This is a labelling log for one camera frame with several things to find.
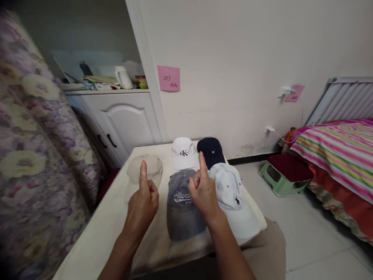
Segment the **white cap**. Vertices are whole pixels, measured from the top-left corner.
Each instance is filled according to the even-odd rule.
[[[163,166],[160,159],[151,154],[144,154],[135,157],[128,166],[127,175],[129,177],[129,182],[126,192],[126,202],[129,201],[131,196],[139,190],[139,177],[140,177],[140,167],[142,161],[146,162],[147,166],[147,176],[148,180],[152,180],[156,188],[159,188],[160,180],[162,178]]]
[[[171,154],[174,158],[174,168],[176,170],[193,168],[198,161],[194,144],[187,137],[179,137],[174,140]]]
[[[209,171],[215,180],[218,204],[228,218],[229,226],[236,238],[252,238],[260,232],[260,223],[247,202],[241,177],[232,165],[217,163]]]

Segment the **gray denim cap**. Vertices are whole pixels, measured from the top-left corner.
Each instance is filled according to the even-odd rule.
[[[167,229],[172,241],[184,241],[206,229],[206,221],[194,205],[188,190],[195,171],[184,169],[170,177],[167,198]]]

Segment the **cabinet door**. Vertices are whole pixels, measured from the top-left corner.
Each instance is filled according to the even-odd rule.
[[[124,164],[134,147],[161,142],[149,93],[82,95]]]
[[[66,95],[66,99],[69,104],[74,107],[83,117],[89,128],[94,133],[94,137],[97,138],[96,141],[91,139],[93,144],[96,144],[96,148],[103,160],[112,168],[122,167],[123,163],[119,159],[117,152],[111,146],[110,142],[105,137],[100,126],[95,121],[92,113],[88,109],[87,105],[84,103],[80,95]]]

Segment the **cap brim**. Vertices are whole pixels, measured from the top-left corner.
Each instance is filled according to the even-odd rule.
[[[217,163],[225,163],[223,152],[216,153],[216,155],[214,156],[205,156],[205,154],[203,156],[205,157],[205,162],[208,170],[210,170],[211,167],[213,167]]]
[[[218,203],[227,216],[234,237],[250,239],[260,232],[259,221],[247,201],[240,210],[228,210],[219,201]]]
[[[154,185],[157,187],[157,189],[159,188],[159,185],[160,185],[160,180],[162,178],[162,175],[160,174],[157,178],[154,178],[152,181],[154,183]],[[140,185],[139,183],[135,184],[134,182],[131,181],[131,179],[129,180],[129,183],[127,185],[127,190],[125,192],[125,203],[128,203],[130,198],[133,196],[133,194],[140,188]]]
[[[172,241],[184,241],[204,232],[206,221],[197,207],[178,211],[167,206],[167,229]]]
[[[188,168],[193,168],[197,165],[197,154],[195,153],[191,157],[174,157],[174,168],[176,170],[183,170],[183,169],[188,169]]]

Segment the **bed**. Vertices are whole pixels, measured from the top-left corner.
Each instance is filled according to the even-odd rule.
[[[373,118],[293,129],[284,139],[283,152],[313,171],[308,188],[323,207],[373,246]]]

